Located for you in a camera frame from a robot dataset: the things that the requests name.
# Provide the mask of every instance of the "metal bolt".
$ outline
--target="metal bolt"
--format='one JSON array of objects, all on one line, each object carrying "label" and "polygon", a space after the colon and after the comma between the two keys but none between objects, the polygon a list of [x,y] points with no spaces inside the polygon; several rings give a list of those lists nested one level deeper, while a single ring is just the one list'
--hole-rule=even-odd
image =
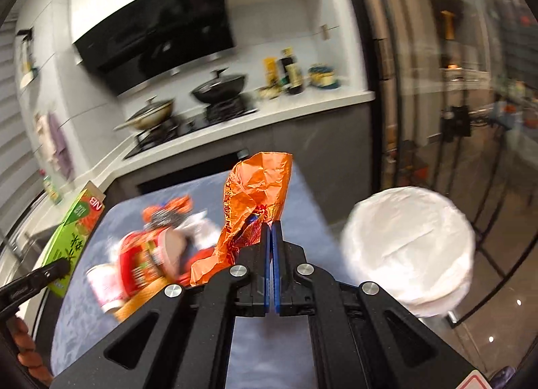
[{"label": "metal bolt", "polygon": [[236,264],[230,268],[230,274],[233,276],[243,276],[247,272],[247,268],[242,264]]},{"label": "metal bolt", "polygon": [[169,298],[175,298],[176,296],[181,295],[183,289],[179,284],[170,284],[165,288],[165,295]]},{"label": "metal bolt", "polygon": [[308,263],[303,263],[297,266],[297,272],[301,275],[310,275],[314,271],[314,266]]},{"label": "metal bolt", "polygon": [[367,295],[377,295],[379,286],[372,281],[368,281],[368,283],[362,285],[362,291]]}]

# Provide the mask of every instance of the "pot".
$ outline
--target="pot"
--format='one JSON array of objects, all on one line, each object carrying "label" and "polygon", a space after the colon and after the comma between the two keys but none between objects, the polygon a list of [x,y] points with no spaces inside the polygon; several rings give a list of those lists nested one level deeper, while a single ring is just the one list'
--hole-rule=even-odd
[{"label": "pot", "polygon": [[215,77],[191,91],[191,94],[200,102],[213,103],[223,102],[236,97],[246,83],[246,74],[221,75],[226,68],[213,70]]},{"label": "pot", "polygon": [[146,131],[146,129],[154,128],[160,123],[163,123],[171,115],[171,111],[174,108],[174,100],[158,100],[154,102],[153,100],[156,97],[149,98],[144,108],[136,111],[125,123],[116,126],[114,131],[126,128],[127,126]]}]

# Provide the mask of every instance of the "crumpled orange snack bag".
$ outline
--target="crumpled orange snack bag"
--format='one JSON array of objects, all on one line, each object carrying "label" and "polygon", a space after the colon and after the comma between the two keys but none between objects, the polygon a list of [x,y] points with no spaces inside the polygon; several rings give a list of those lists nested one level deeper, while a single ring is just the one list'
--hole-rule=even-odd
[{"label": "crumpled orange snack bag", "polygon": [[260,152],[233,167],[224,185],[224,228],[213,254],[190,268],[191,286],[231,266],[242,247],[259,241],[263,222],[280,219],[291,175],[292,156],[283,152]]}]

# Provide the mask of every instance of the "trash bin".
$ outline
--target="trash bin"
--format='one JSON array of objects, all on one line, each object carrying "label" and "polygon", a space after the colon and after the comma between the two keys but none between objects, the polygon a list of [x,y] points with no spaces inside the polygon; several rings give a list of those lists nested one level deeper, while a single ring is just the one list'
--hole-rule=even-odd
[{"label": "trash bin", "polygon": [[342,251],[357,283],[375,281],[415,316],[434,316],[469,291],[474,232],[439,193],[390,188],[355,205]]}]

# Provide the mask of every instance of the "gray lower cabinet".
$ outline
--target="gray lower cabinet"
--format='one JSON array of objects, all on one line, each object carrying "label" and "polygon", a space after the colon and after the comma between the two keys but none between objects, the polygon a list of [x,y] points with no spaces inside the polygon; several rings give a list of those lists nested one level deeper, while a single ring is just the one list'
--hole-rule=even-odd
[{"label": "gray lower cabinet", "polygon": [[370,195],[370,116],[368,104],[359,104],[253,129],[150,164],[115,180],[107,205],[139,196],[139,184],[242,150],[293,154],[327,223],[345,220]]}]

